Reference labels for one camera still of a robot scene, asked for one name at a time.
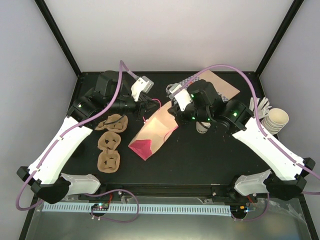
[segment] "white cable tray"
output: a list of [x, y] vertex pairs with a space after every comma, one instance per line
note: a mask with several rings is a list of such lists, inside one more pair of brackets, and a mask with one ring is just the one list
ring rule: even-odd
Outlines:
[[[89, 213], [95, 203], [58, 202], [43, 205], [43, 212]], [[111, 203], [108, 210], [94, 210], [94, 213], [135, 214], [136, 204]], [[139, 204], [139, 214], [179, 214], [231, 216], [230, 206], [225, 205], [182, 205], [182, 204]]]

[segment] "metal bar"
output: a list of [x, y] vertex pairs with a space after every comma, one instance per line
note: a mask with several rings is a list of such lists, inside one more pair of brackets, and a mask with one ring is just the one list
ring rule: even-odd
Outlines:
[[280, 27], [276, 31], [276, 34], [274, 35], [274, 37], [273, 37], [268, 49], [266, 50], [258, 68], [255, 71], [258, 76], [260, 76], [262, 74], [262, 72], [264, 71], [264, 69], [266, 68], [271, 56], [274, 54], [278, 44], [280, 43], [281, 39], [285, 35], [288, 27], [290, 26], [292, 20], [296, 16], [296, 14], [297, 14], [297, 12], [303, 2], [304, 2], [304, 0], [294, 0], [292, 2], [288, 12], [286, 13], [286, 15], [280, 25]]
[[[43, 205], [43, 212], [90, 213], [95, 203], [57, 202]], [[94, 210], [94, 213], [135, 214], [136, 204], [111, 203], [108, 210]], [[184, 204], [139, 204], [139, 214], [167, 215], [215, 215], [230, 217], [230, 206], [227, 205], [184, 205]]]
[[38, 8], [40, 9], [46, 23], [49, 25], [53, 35], [55, 36], [57, 42], [59, 43], [64, 55], [66, 56], [67, 60], [69, 61], [75, 75], [78, 77], [81, 74], [80, 68], [72, 55], [64, 37], [62, 36], [58, 25], [56, 24], [53, 16], [51, 15], [49, 8], [45, 2], [45, 0], [34, 0], [37, 4]]
[[[36, 195], [33, 195], [33, 198], [31, 200], [30, 206], [35, 204], [37, 201], [38, 201], [38, 197]], [[28, 213], [27, 213], [27, 215], [25, 217], [25, 221], [24, 221], [21, 233], [20, 233], [19, 240], [25, 240], [26, 239], [27, 234], [28, 234], [28, 230], [29, 230], [29, 227], [30, 227], [31, 220], [32, 220], [32, 218], [34, 216], [34, 212], [35, 212], [35, 208], [32, 208], [32, 209], [30, 209], [28, 211]]]

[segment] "black metal frame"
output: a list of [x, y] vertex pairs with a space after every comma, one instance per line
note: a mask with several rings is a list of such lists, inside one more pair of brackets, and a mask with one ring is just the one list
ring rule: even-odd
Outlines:
[[268, 49], [266, 50], [258, 68], [255, 71], [255, 73], [258, 76], [260, 76], [262, 74], [262, 72], [264, 71], [264, 69], [266, 68], [270, 58], [274, 54], [278, 44], [280, 43], [282, 37], [285, 35], [288, 27], [290, 26], [292, 20], [296, 16], [296, 14], [297, 14], [298, 10], [300, 9], [303, 2], [304, 2], [304, 0], [294, 0], [292, 2], [288, 12], [286, 13], [286, 15], [280, 25], [280, 27], [276, 31]]
[[[90, 74], [90, 72], [81, 72], [81, 70], [78, 67], [78, 64], [77, 64], [75, 58], [73, 57], [73, 55], [72, 55], [72, 53], [71, 53], [71, 51], [70, 51], [70, 49], [69, 49], [64, 37], [62, 35], [62, 33], [59, 30], [59, 27], [57, 26], [53, 16], [51, 15], [50, 10], [48, 9], [48, 7], [46, 5], [45, 0], [34, 0], [34, 1], [37, 4], [38, 8], [40, 9], [44, 19], [46, 20], [48, 26], [50, 27], [53, 35], [55, 36], [55, 38], [56, 38], [58, 44], [60, 45], [63, 53], [65, 54], [67, 60], [69, 61], [74, 73], [78, 77], [78, 80], [76, 82], [76, 85], [75, 85], [75, 88], [74, 88], [74, 92], [73, 92], [73, 95], [72, 95], [72, 98], [71, 98], [71, 102], [70, 102], [70, 104], [71, 104], [73, 102], [73, 100], [79, 94], [79, 90], [80, 90], [81, 85], [83, 83], [84, 75]], [[304, 2], [304, 0], [293, 0], [293, 2], [291, 4], [287, 14], [285, 15], [280, 27], [278, 28], [278, 30], [277, 30], [275, 36], [273, 37], [273, 39], [272, 39], [267, 51], [265, 52], [265, 54], [264, 54], [264, 56], [263, 56], [263, 58], [262, 58], [262, 60], [261, 60], [261, 62], [259, 64], [258, 68], [256, 69], [255, 72], [253, 72], [253, 74], [255, 75], [257, 81], [259, 82], [259, 84], [261, 84], [260, 80], [259, 80], [260, 75], [262, 74], [263, 70], [267, 66], [270, 58], [272, 57], [273, 53], [275, 52], [278, 44], [280, 43], [282, 37], [285, 35], [289, 25], [291, 24], [292, 20], [294, 19], [296, 13], [300, 9], [300, 7], [301, 7], [303, 2]], [[152, 188], [148, 188], [148, 187], [146, 189], [148, 189], [148, 191], [147, 191], [148, 193], [147, 194], [150, 194], [150, 195], [159, 195], [159, 193], [162, 192], [162, 191], [159, 192], [159, 189], [153, 189], [152, 190]], [[196, 195], [205, 196], [205, 195], [210, 195], [211, 194], [211, 189], [201, 189], [200, 192], [199, 192], [199, 189], [195, 190], [193, 187], [190, 187], [190, 188], [184, 189], [181, 192], [182, 196], [184, 194], [188, 194], [189, 195], [190, 193], [193, 196], [196, 196]], [[305, 197], [303, 195], [300, 195], [298, 198], [299, 198], [299, 201], [300, 201], [300, 204], [301, 204], [301, 208], [302, 208], [303, 214], [304, 214], [305, 219], [306, 219], [306, 223], [307, 223], [311, 238], [313, 240], [319, 240], [317, 232], [316, 232], [316, 229], [315, 229], [315, 225], [314, 225], [314, 223], [312, 221], [312, 218], [311, 218], [311, 215], [310, 215], [310, 211], [308, 209], [308, 206], [307, 206], [307, 203], [306, 203], [306, 200], [305, 200]], [[32, 199], [31, 205], [36, 203], [36, 201], [37, 201], [37, 197], [34, 196], [33, 199]], [[26, 238], [27, 233], [28, 233], [28, 228], [30, 226], [33, 214], [34, 214], [34, 209], [31, 209], [31, 210], [28, 211], [28, 214], [26, 216], [25, 223], [23, 225], [19, 240], [24, 240]]]

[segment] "brown paper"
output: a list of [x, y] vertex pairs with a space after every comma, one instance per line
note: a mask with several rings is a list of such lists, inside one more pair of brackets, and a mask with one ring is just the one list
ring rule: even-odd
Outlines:
[[201, 73], [198, 78], [206, 80], [213, 84], [215, 90], [225, 96], [228, 100], [232, 99], [240, 91], [234, 86], [223, 80], [222, 78], [215, 75], [212, 71], [207, 70]]

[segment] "gray wall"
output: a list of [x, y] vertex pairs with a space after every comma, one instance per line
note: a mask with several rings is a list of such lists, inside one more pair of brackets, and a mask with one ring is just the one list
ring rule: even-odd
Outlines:
[[[16, 175], [59, 129], [76, 76], [33, 0], [0, 1], [0, 233], [16, 240], [27, 212], [15, 208]], [[21, 205], [32, 198], [25, 191]]]
[[[320, 174], [320, 1], [304, 1], [261, 79], [271, 105], [288, 112], [280, 140], [302, 157], [312, 157]], [[307, 178], [306, 189], [320, 192], [320, 182]], [[320, 196], [305, 196], [320, 235]]]

